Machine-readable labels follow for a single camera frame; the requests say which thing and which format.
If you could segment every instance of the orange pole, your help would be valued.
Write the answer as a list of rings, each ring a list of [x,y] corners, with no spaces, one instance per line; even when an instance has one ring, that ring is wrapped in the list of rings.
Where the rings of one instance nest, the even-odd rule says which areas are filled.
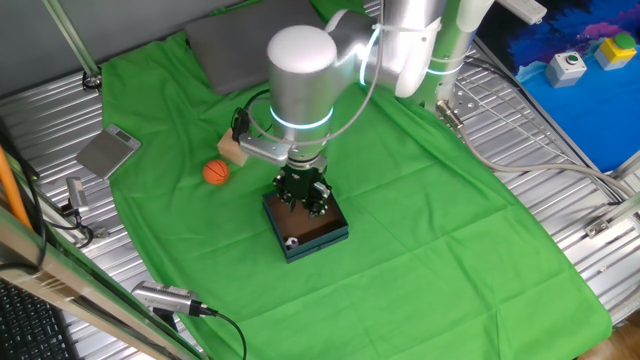
[[[4,154],[2,146],[0,146],[0,181],[2,182],[2,185],[4,185],[4,191],[7,192],[7,198],[9,199],[9,205],[11,206],[13,215],[17,217],[24,226],[33,230],[29,217],[27,216],[27,211],[24,209],[22,197],[20,197],[18,184],[16,183],[16,179],[13,177],[11,166],[9,166],[9,161],[7,160],[7,156]]]

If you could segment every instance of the orange ball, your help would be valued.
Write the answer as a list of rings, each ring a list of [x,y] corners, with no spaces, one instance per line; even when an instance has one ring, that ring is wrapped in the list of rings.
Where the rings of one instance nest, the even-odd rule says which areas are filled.
[[[202,176],[209,184],[220,185],[229,178],[229,167],[222,160],[211,160],[202,169]]]

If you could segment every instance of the gray laptop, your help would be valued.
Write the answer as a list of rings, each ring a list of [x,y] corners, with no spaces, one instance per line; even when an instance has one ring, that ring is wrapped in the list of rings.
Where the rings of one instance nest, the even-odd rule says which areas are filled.
[[[226,95],[268,79],[269,40],[293,25],[324,28],[308,0],[262,0],[192,22],[185,31],[211,88]]]

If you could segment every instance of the green backdrop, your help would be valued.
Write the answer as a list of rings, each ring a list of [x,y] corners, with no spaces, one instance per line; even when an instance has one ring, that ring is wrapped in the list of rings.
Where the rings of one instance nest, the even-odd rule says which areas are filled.
[[[104,125],[142,142],[111,179],[125,227],[158,282],[238,322],[249,359],[572,359],[609,336],[545,230],[415,103],[376,92],[327,145],[350,237],[287,264],[261,202],[278,168],[252,157],[222,186],[201,175],[264,86],[215,95],[182,33],[109,61],[103,78]],[[363,98],[357,86],[339,98],[335,129]],[[213,358],[240,358],[224,321],[183,321]]]

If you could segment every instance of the keyboard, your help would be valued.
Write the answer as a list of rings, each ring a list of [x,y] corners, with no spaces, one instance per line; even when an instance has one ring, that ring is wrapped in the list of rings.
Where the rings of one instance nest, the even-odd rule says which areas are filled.
[[[0,279],[0,359],[75,360],[60,310]]]

